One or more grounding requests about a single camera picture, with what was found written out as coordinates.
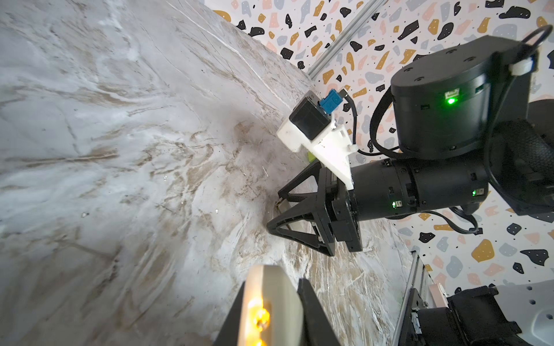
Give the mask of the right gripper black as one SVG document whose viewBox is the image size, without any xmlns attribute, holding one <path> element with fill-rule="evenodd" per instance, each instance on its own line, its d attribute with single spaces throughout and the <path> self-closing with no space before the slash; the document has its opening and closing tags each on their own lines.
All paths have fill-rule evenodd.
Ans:
<svg viewBox="0 0 554 346">
<path fill-rule="evenodd" d="M 293 193 L 313 177 L 313 193 Z M 275 217 L 266 228 L 269 233 L 297 242 L 323 255 L 333 257 L 336 243 L 343 242 L 349 252 L 362 251 L 362 240 L 353 197 L 342 181 L 320 161 L 313 161 L 278 192 Z"/>
</svg>

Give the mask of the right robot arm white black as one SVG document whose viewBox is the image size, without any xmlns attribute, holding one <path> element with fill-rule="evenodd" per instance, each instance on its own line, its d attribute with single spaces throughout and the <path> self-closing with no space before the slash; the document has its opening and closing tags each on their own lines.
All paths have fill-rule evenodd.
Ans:
<svg viewBox="0 0 554 346">
<path fill-rule="evenodd" d="M 275 236 L 332 257 L 343 242 L 362 250 L 359 224 L 439 216 L 448 208 L 480 235 L 474 216 L 493 188 L 519 216 L 553 210 L 553 101 L 530 102 L 546 25 L 521 41 L 483 36 L 399 70 L 370 120 L 374 162 L 352 167 L 356 132 L 333 111 L 354 106 L 346 90 L 307 93 L 278 130 L 313 163 L 279 190 L 285 209 L 267 223 Z"/>
</svg>

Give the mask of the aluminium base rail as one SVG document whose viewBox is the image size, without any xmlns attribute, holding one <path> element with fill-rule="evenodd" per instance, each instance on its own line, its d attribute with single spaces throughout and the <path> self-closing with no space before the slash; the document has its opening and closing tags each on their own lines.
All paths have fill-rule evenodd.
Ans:
<svg viewBox="0 0 554 346">
<path fill-rule="evenodd" d="M 417 251 L 411 251 L 412 264 L 408 282 L 395 327 L 393 346 L 426 345 L 420 326 L 418 312 L 434 309 L 436 304 L 431 295 L 430 285 L 434 284 Z"/>
</svg>

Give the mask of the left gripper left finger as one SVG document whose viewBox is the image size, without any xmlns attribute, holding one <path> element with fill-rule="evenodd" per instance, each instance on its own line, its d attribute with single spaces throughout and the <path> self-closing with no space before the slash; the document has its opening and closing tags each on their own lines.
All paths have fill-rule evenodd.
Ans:
<svg viewBox="0 0 554 346">
<path fill-rule="evenodd" d="M 242 302 L 245 282 L 242 283 L 235 300 L 227 314 L 222 328 L 214 341 L 214 346 L 236 346 L 239 339 L 239 327 L 242 314 Z"/>
</svg>

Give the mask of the white remote control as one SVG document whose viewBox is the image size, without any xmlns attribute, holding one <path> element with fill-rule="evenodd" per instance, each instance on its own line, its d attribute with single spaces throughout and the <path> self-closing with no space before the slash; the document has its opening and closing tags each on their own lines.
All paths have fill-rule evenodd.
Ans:
<svg viewBox="0 0 554 346">
<path fill-rule="evenodd" d="M 255 265 L 249 270 L 237 344 L 304 344 L 304 309 L 283 268 Z"/>
</svg>

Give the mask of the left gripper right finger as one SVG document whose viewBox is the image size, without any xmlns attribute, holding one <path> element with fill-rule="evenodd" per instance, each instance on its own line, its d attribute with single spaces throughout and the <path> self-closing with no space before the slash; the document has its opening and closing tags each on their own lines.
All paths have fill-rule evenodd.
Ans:
<svg viewBox="0 0 554 346">
<path fill-rule="evenodd" d="M 300 278 L 297 293 L 304 310 L 305 344 L 311 346 L 339 346 L 323 307 L 307 278 Z"/>
</svg>

